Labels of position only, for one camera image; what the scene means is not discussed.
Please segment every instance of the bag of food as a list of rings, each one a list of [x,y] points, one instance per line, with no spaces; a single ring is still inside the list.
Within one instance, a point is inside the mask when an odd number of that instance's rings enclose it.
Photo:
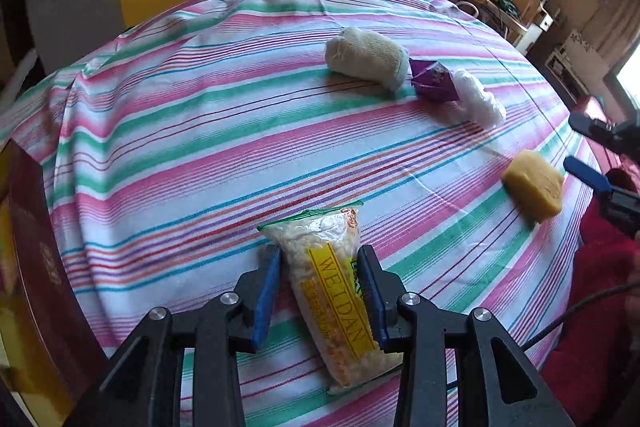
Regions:
[[[402,362],[373,340],[356,277],[361,201],[307,210],[258,227],[284,252],[296,301],[337,393],[372,380]]]

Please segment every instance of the electrical cable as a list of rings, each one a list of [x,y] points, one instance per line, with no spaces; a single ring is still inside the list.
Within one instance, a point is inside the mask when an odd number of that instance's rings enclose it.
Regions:
[[[582,299],[580,302],[575,303],[573,306],[571,306],[569,309],[567,309],[567,311],[565,311],[562,315],[560,315],[558,318],[553,320],[551,322],[551,324],[549,324],[542,331],[540,331],[539,333],[537,333],[536,335],[531,337],[527,342],[522,344],[520,347],[522,348],[523,351],[527,351],[528,349],[531,349],[531,347],[533,347],[537,343],[539,343],[539,341],[541,341],[549,333],[554,331],[558,326],[560,326],[571,315],[579,312],[581,309],[583,309],[584,307],[588,306],[589,304],[593,304],[594,302],[599,301],[600,299],[611,297],[611,296],[617,295],[619,293],[627,292],[627,291],[632,290],[634,288],[640,288],[640,281],[630,282],[630,283],[627,283],[627,284],[621,284],[619,286],[613,286],[613,288],[609,288],[607,290],[602,290],[602,291],[596,292],[593,295],[590,295],[590,296]],[[455,389],[457,386],[458,386],[458,381],[457,380],[454,380],[453,382],[449,382],[447,384],[447,391],[451,391],[452,389]]]

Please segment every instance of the white plastic bag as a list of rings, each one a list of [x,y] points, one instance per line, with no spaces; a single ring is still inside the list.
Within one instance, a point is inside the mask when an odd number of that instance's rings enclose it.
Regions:
[[[355,272],[361,205],[307,210],[258,227],[282,248],[306,326],[335,380],[330,393],[361,385],[402,362],[401,353],[384,353],[371,336]]]

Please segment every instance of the black cable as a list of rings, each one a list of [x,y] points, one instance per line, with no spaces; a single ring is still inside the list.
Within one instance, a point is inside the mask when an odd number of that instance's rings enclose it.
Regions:
[[[506,40],[508,32],[506,31],[504,22],[502,22],[502,10],[500,9],[499,6],[498,6],[498,17],[500,17],[500,36]]]
[[[555,330],[559,325],[561,325],[565,320],[567,320],[574,313],[579,312],[584,307],[589,304],[593,304],[595,301],[599,301],[600,299],[604,299],[607,297],[611,297],[613,295],[617,295],[619,293],[624,293],[626,291],[632,290],[633,288],[640,288],[640,281],[630,282],[627,284],[621,284],[619,286],[613,286],[613,288],[609,288],[608,290],[602,290],[599,292],[590,295],[582,299],[580,302],[571,306],[567,311],[565,311],[562,315],[560,315],[556,320],[552,321],[545,329],[540,331],[538,334],[531,337],[527,342],[520,346],[523,351],[527,351],[535,346],[539,341],[544,339],[549,333]],[[454,380],[453,382],[449,382],[447,384],[447,391],[451,391],[458,386],[458,381]]]

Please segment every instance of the striped tablecloth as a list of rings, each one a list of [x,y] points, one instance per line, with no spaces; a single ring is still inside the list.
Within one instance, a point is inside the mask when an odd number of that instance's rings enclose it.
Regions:
[[[390,95],[332,74],[324,43],[346,26],[466,68],[506,124],[461,122],[409,82]],[[568,178],[562,214],[532,229],[499,177],[524,148],[559,169],[567,153],[595,166],[567,116],[522,55],[445,0],[190,0],[51,75],[0,123],[44,166],[66,271],[113,350],[151,307],[233,288],[266,244],[258,223],[357,199],[363,241],[408,289],[485,306],[523,342],[564,309],[590,192]],[[329,396],[283,286],[264,347],[239,356],[247,425],[391,425],[398,375]],[[553,341],[529,351],[535,363]],[[192,374],[188,354],[185,423]]]

